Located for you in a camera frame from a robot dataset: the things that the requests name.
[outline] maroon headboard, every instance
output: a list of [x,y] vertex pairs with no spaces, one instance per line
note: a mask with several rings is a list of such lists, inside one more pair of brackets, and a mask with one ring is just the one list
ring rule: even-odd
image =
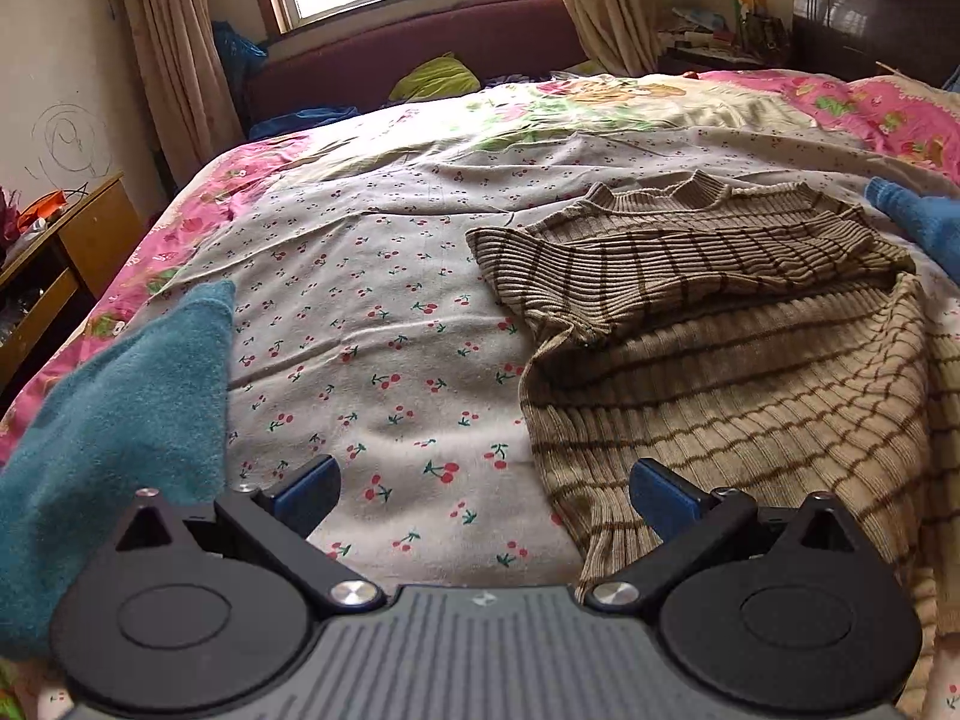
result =
[[371,29],[280,62],[247,82],[252,122],[322,105],[387,101],[414,67],[453,52],[481,80],[541,76],[587,57],[561,0],[468,5]]

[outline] blue gripper pad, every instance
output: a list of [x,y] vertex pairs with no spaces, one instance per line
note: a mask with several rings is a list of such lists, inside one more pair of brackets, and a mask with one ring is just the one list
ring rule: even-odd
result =
[[329,455],[314,458],[281,485],[263,491],[270,514],[307,538],[340,499],[340,467]]
[[712,498],[652,458],[630,471],[630,504],[663,540],[670,541],[699,520]]

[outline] bed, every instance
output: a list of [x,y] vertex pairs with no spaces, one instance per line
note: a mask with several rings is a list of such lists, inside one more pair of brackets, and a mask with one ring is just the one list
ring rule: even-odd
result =
[[[960,199],[958,117],[956,95],[894,76],[597,76],[240,146],[179,194],[19,394],[0,421],[0,464],[59,379],[192,285],[229,278],[229,483],[269,485],[333,455],[341,502],[310,541],[387,589],[574,581],[580,554],[545,498],[517,404],[533,341],[483,283],[467,229],[530,224],[596,182],[662,188],[695,170],[802,180],[853,202],[878,175]],[[960,338],[960,290],[869,213],[913,255],[930,322]],[[929,582],[915,593],[928,597]],[[925,630],[901,707],[919,715],[926,696],[925,716],[940,718],[954,708],[960,648],[941,647],[926,689]],[[47,715],[68,703],[29,670],[19,689],[34,703],[40,693]]]

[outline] blue cloth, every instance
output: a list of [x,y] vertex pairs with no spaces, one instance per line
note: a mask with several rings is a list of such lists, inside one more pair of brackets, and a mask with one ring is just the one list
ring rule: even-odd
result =
[[323,127],[325,124],[342,122],[344,119],[352,119],[359,115],[360,111],[353,105],[349,108],[304,108],[296,113],[288,113],[285,116],[267,119],[266,122],[253,124],[250,128],[250,140],[262,141],[264,138],[286,135],[288,132],[300,132],[301,129],[311,127]]
[[867,184],[864,194],[960,284],[960,200],[920,197],[882,178]]
[[64,377],[0,472],[0,655],[44,655],[56,602],[137,488],[224,488],[233,285],[179,306]]
[[244,81],[267,61],[267,52],[238,34],[229,22],[212,22],[212,25],[213,45],[224,66],[230,96],[234,104],[241,103]]
[[944,89],[948,92],[960,92],[960,67],[953,71],[953,75],[944,84]]

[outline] orange bag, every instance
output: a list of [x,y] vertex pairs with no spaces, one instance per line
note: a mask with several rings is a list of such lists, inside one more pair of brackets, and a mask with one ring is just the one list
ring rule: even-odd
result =
[[16,219],[16,228],[22,233],[39,218],[50,218],[64,205],[66,205],[64,190],[51,191],[50,194],[45,194],[39,200],[34,200],[20,212],[20,216]]

